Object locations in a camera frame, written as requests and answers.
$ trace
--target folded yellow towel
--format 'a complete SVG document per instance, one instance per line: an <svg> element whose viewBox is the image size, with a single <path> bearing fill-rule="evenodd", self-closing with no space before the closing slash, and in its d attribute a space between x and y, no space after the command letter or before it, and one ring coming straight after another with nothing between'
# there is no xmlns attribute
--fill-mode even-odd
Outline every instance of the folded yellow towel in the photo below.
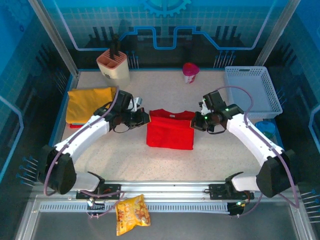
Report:
<svg viewBox="0 0 320 240"><path fill-rule="evenodd" d="M85 124L95 110L114 99L116 90L115 87L108 87L68 91L65 121L68 124Z"/></svg>

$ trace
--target plastic storage basket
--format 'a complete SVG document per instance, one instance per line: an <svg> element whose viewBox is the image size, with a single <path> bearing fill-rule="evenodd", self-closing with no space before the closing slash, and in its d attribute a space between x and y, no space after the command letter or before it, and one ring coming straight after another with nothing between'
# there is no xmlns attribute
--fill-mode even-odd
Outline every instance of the plastic storage basket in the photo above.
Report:
<svg viewBox="0 0 320 240"><path fill-rule="evenodd" d="M273 119L283 112L268 70L264 66L227 66L224 74L225 85L246 89L253 97L253 107L248 113L252 119ZM229 104L237 104L246 111L249 96L236 88L226 88Z"/></svg>

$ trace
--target table surface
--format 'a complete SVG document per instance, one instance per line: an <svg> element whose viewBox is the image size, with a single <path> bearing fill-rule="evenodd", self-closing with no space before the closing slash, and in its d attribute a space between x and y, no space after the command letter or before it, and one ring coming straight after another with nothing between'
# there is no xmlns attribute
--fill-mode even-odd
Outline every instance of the table surface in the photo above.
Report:
<svg viewBox="0 0 320 240"><path fill-rule="evenodd" d="M200 111L202 96L224 85L223 71L201 71L191 84L184 83L180 71L134 71L130 77L130 85L123 90L141 97L147 113ZM99 71L81 73L78 89L103 87L107 84ZM226 91L220 93L228 103ZM66 127L62 139L75 131ZM221 181L237 172L257 174L260 170L252 153L227 131L209 135L195 130L193 150L149 147L146 134L147 126L122 134L109 132L80 156L76 171L91 171L115 181Z"/></svg>

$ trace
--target snack bag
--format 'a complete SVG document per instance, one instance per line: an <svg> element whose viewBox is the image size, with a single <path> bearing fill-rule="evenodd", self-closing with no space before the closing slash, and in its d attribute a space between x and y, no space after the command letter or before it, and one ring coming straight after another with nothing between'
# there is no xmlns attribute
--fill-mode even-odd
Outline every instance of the snack bag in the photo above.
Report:
<svg viewBox="0 0 320 240"><path fill-rule="evenodd" d="M141 194L119 202L115 207L116 235L120 236L138 226L150 226L150 215Z"/></svg>

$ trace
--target pink cup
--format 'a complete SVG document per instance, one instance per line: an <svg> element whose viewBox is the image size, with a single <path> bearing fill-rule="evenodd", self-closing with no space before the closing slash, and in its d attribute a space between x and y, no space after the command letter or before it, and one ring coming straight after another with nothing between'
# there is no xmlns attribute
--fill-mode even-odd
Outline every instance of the pink cup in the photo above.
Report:
<svg viewBox="0 0 320 240"><path fill-rule="evenodd" d="M182 72L184 75L184 82L186 84L193 83L199 71L200 71L199 67L194 63L191 63L191 62L185 63L182 68Z"/></svg>

